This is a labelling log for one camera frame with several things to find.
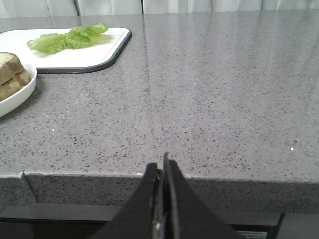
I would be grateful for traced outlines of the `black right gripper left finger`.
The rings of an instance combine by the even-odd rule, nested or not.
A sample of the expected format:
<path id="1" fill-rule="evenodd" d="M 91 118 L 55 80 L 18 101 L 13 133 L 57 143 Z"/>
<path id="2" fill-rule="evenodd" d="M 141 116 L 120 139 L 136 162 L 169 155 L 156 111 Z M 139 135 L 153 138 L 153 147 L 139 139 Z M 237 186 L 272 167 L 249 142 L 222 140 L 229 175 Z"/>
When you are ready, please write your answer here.
<path id="1" fill-rule="evenodd" d="M 157 165 L 147 165 L 137 189 L 120 211 L 96 233 L 94 239 L 152 238 L 153 193 Z"/>

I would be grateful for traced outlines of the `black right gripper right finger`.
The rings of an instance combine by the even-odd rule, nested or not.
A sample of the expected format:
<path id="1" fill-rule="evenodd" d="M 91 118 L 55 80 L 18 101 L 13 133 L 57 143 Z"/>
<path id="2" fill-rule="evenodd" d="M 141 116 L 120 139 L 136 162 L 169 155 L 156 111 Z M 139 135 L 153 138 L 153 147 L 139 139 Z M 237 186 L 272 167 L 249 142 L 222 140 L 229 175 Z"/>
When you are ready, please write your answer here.
<path id="1" fill-rule="evenodd" d="M 196 195 L 178 164 L 164 154 L 166 235 L 172 239 L 243 239 Z"/>

